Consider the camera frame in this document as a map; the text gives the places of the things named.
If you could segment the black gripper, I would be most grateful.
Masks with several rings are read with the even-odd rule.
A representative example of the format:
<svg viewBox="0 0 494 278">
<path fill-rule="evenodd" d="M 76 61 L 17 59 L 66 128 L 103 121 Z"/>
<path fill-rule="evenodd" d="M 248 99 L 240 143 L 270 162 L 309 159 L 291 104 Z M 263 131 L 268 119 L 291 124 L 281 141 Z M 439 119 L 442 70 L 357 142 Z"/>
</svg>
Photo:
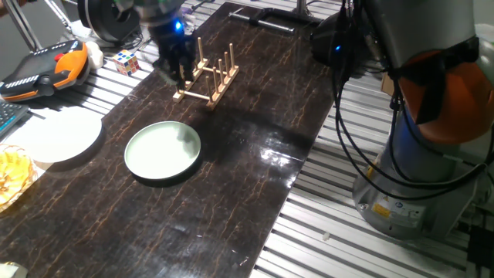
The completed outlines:
<svg viewBox="0 0 494 278">
<path fill-rule="evenodd" d="M 176 18 L 150 26 L 148 30 L 159 53 L 153 65 L 158 69 L 169 69 L 170 84 L 185 90 L 188 83 L 195 81 L 195 26 L 190 21 Z"/>
</svg>

